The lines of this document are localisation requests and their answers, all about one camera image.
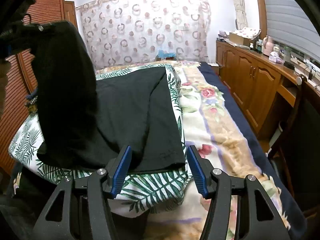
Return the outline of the dark wooden chair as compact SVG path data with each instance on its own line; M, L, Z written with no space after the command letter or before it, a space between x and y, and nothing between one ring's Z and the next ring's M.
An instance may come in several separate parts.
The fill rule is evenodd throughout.
M319 91L297 77L293 110L268 159L302 211L319 207Z

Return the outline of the cardboard box on sideboard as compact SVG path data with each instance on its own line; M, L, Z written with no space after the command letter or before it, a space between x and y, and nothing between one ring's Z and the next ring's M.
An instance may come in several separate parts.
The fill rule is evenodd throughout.
M229 40L239 46L249 47L251 43L254 43L256 38L260 35L260 29L254 29L244 27L241 30L234 30L229 33Z

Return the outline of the window roller shutter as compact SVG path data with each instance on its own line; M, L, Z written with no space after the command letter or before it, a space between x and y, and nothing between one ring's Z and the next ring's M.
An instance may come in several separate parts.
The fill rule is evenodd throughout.
M295 0L265 0L267 35L319 61L319 34Z

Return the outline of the wooden sideboard cabinet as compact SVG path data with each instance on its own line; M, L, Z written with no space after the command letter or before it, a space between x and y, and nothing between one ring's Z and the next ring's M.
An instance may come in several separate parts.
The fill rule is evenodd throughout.
M258 139L270 139L294 107L297 74L263 54L216 42L219 77Z

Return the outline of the pink ceramic jug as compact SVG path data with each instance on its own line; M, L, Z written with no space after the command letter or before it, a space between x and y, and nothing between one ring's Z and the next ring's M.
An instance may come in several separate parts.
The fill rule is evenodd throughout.
M274 48L273 38L270 36L265 36L263 38L262 52L265 56L270 56Z

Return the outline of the black t-shirt white print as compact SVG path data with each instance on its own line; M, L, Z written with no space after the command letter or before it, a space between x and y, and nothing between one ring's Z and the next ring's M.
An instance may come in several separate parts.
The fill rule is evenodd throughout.
M69 22L13 25L1 57L29 49L37 80L44 141L37 157L67 169L96 170L130 146L131 173L182 168L185 157L164 67L97 80L77 29Z

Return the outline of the circle pattern curtain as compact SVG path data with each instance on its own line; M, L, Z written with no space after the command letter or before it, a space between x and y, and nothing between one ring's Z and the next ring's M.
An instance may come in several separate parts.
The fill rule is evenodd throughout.
M95 0L79 7L96 70L153 62L161 53L207 61L207 0Z

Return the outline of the wooden louvered wardrobe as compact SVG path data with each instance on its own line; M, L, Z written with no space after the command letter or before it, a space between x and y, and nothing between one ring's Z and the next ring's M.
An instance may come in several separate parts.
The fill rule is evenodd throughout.
M35 0L27 13L24 23L49 23L65 19L65 0ZM25 107L25 96L31 93L37 85L36 77L31 67L34 58L29 50L10 56L11 63L8 73L8 85L3 115L1 116L1 174L9 174L15 161L9 155L9 144L28 116Z

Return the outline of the blue object by curtain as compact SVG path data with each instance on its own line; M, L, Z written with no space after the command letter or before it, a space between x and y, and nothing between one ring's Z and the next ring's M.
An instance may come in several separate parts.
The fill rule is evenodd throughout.
M163 50L159 50L158 54L155 57L156 61L162 61L162 60L176 60L176 54L175 53L167 53Z

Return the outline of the palm leaf print cushion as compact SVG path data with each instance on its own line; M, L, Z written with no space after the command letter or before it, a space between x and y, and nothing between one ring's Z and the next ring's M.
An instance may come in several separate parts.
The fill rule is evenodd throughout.
M131 73L138 74L142 70L157 67L165 68L176 126L181 143L184 144L182 110L178 101L181 80L171 64L154 62L138 66L132 65L97 74L95 78L98 81L109 80L113 77L127 76ZM9 146L9 154L31 172L53 184L58 184L65 176L79 179L91 175L89 171L69 170L44 164L37 157L38 149L43 141L38 115L32 113L13 137ZM187 164L168 172L129 174L125 177L120 194L112 201L111 210L118 215L130 218L137 217L147 210L153 213L173 210L182 204L184 189L190 179L191 173L188 171Z

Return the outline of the floral bedspread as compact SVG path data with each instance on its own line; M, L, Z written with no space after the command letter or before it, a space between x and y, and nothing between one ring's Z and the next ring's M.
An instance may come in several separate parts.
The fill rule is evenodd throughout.
M230 176L254 175L273 204L289 233L301 239L306 219L295 200L277 177L249 124L227 88L205 63L160 61L171 64L181 80L178 101L182 110L184 147L194 145L200 156ZM97 74L126 67L112 67ZM210 200L197 191L194 178L184 189L181 205L170 211L145 211L132 220L147 215L144 239L199 239L206 222Z

